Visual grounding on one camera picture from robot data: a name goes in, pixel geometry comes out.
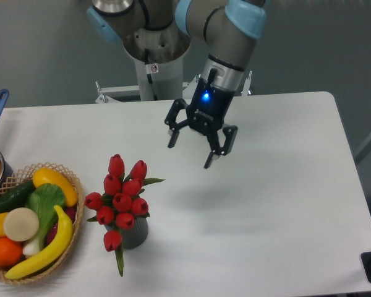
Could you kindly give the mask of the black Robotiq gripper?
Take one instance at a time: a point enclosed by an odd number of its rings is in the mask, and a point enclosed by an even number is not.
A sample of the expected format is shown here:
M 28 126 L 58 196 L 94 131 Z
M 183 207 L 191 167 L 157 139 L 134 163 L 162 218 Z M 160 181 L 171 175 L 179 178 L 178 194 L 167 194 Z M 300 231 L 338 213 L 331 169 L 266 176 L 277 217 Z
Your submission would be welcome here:
M 168 148 L 176 144 L 180 130 L 189 126 L 207 137 L 210 153 L 204 164 L 208 169 L 213 160 L 229 154 L 232 150 L 238 127 L 224 123 L 224 118 L 234 97 L 234 91 L 213 86 L 207 80 L 199 79 L 191 103 L 188 105 L 182 98 L 173 101 L 164 123 L 169 127 L 170 140 Z M 176 118 L 181 110 L 186 109 L 187 119 L 177 123 Z M 224 135 L 220 144 L 218 133 Z

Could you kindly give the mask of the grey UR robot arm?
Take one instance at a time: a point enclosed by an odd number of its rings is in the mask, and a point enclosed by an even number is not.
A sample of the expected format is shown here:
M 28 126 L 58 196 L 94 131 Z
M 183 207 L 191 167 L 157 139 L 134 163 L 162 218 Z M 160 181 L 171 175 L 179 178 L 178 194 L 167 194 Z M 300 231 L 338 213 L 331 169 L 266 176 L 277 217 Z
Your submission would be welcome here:
M 140 98 L 170 100 L 165 118 L 176 144 L 189 127 L 207 138 L 206 166 L 233 146 L 237 127 L 224 121 L 266 21 L 263 1 L 93 1 L 87 15 L 108 43 L 134 60 Z M 183 59 L 192 39 L 209 55 L 190 103 L 183 98 Z

